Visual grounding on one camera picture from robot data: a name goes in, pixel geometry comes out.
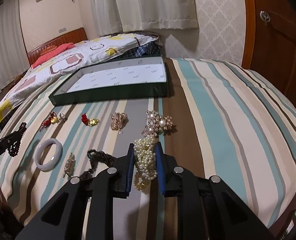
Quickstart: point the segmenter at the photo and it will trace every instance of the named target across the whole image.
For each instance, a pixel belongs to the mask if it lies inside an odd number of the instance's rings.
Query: red cushion
[[[72,49],[76,47],[72,42],[61,44],[57,49],[50,51],[42,56],[40,56],[34,64],[32,64],[32,68],[36,68],[37,66],[45,63],[46,61],[50,60],[52,57],[59,55],[60,53],[64,52],[67,49]]]
[[[48,48],[45,48],[45,49],[43,49],[42,52],[40,53],[40,56],[45,55],[46,53],[51,52],[51,51],[53,51],[53,50],[55,50],[55,49],[57,49],[57,46],[55,46],[55,45],[50,46],[50,47],[48,47]]]

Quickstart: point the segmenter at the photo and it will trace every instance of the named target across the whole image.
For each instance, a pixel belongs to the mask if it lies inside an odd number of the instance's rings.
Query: metal screw
[[[77,184],[79,183],[80,179],[78,177],[73,177],[71,180],[70,180],[70,183],[71,184]]]
[[[182,173],[183,171],[184,171],[183,167],[180,167],[180,166],[174,167],[175,173]]]
[[[107,172],[108,172],[109,174],[114,174],[114,173],[117,172],[117,169],[114,168],[114,167],[112,167],[112,168],[107,169]]]
[[[218,176],[212,176],[211,177],[211,181],[213,182],[213,183],[219,183],[220,181],[221,181],[221,179],[220,179],[220,177],[218,177]]]

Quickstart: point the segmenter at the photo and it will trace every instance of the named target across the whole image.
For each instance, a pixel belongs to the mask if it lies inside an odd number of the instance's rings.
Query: wooden door
[[[296,13],[287,0],[255,0],[256,35],[251,69],[277,87],[296,107]],[[260,18],[268,12],[270,22]]]

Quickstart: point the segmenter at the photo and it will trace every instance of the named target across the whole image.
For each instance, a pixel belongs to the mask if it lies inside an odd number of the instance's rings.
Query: electrical outlet
[[[59,33],[63,33],[63,32],[65,32],[65,31],[67,31],[66,27],[60,29],[60,30],[59,30]]]

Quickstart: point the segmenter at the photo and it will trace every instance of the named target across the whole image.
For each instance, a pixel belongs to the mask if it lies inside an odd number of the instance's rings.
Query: red tassel
[[[88,118],[86,116],[86,113],[81,115],[81,121],[85,124],[88,125]]]

